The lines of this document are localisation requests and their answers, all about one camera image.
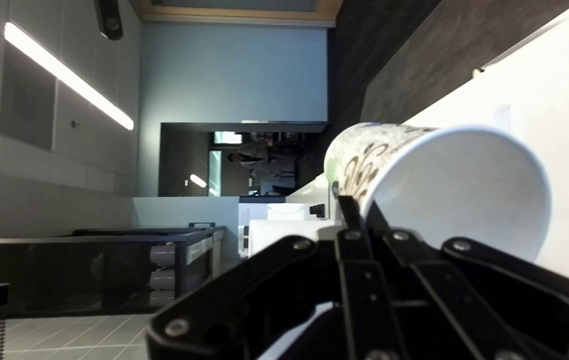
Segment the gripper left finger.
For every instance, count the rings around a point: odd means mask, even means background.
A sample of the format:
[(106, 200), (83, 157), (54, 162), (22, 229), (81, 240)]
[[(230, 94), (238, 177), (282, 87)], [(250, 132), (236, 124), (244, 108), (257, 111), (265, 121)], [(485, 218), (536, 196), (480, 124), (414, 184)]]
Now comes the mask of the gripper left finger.
[(409, 360), (379, 260), (389, 226), (340, 196), (342, 225), (319, 241), (287, 235), (154, 315), (149, 360)]

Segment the black ceiling-mounted device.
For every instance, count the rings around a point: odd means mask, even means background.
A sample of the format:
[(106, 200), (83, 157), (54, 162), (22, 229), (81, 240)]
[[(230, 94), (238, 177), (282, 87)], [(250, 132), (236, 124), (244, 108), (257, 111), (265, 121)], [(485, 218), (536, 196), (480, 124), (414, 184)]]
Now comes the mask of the black ceiling-mounted device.
[(94, 0), (99, 32), (110, 41), (123, 38), (119, 0)]

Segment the white cabinet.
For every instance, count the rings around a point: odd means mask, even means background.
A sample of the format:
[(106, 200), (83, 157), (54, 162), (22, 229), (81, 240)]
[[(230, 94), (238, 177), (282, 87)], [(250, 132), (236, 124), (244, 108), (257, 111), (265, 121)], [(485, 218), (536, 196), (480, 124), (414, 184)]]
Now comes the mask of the white cabinet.
[(336, 223), (336, 205), (322, 173), (289, 196), (244, 196), (238, 204), (238, 254), (247, 259), (286, 236), (318, 240)]

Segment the long ceiling light strip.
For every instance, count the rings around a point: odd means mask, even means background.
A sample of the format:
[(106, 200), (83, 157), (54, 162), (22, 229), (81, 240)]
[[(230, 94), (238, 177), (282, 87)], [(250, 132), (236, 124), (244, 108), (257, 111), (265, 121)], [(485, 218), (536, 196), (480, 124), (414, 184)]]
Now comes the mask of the long ceiling light strip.
[(4, 25), (4, 39), (13, 45), (22, 54), (33, 60), (38, 66), (51, 73), (57, 80), (76, 92), (79, 96), (87, 100), (100, 112), (106, 114), (124, 129), (132, 131), (135, 123), (130, 116), (122, 109), (113, 104), (108, 98), (92, 87), (83, 78), (77, 75), (72, 69), (67, 67), (55, 55), (40, 45), (29, 34), (24, 32), (12, 22)]

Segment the black shelf cabinet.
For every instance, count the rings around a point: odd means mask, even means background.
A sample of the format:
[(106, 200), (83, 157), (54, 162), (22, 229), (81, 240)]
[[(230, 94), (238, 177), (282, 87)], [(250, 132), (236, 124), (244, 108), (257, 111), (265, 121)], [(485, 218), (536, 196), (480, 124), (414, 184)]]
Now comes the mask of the black shelf cabinet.
[[(86, 228), (68, 235), (0, 238), (9, 318), (152, 313), (219, 274), (224, 227)], [(175, 297), (150, 306), (153, 246), (175, 244)]]

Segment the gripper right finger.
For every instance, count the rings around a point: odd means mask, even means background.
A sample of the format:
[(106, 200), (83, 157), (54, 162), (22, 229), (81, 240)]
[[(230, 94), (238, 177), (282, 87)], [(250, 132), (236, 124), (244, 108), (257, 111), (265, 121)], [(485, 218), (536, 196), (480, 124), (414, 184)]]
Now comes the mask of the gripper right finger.
[(569, 278), (466, 237), (366, 217), (406, 360), (569, 360)]

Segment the person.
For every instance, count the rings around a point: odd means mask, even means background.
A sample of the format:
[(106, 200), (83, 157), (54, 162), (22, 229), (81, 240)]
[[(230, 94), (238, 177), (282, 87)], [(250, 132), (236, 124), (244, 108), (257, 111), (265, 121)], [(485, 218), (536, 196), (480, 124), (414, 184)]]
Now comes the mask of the person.
[(227, 155), (227, 160), (249, 169), (258, 169), (269, 163), (269, 147), (263, 141), (252, 141)]

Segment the printed white paper cup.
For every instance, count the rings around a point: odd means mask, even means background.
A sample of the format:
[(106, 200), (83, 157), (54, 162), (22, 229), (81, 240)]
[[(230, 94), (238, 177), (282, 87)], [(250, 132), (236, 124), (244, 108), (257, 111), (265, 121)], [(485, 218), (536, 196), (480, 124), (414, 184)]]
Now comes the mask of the printed white paper cup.
[(378, 208), (390, 226), (434, 248), (464, 237), (533, 262), (550, 227), (544, 166), (522, 141), (488, 126), (358, 123), (331, 141), (323, 172), (362, 217)]

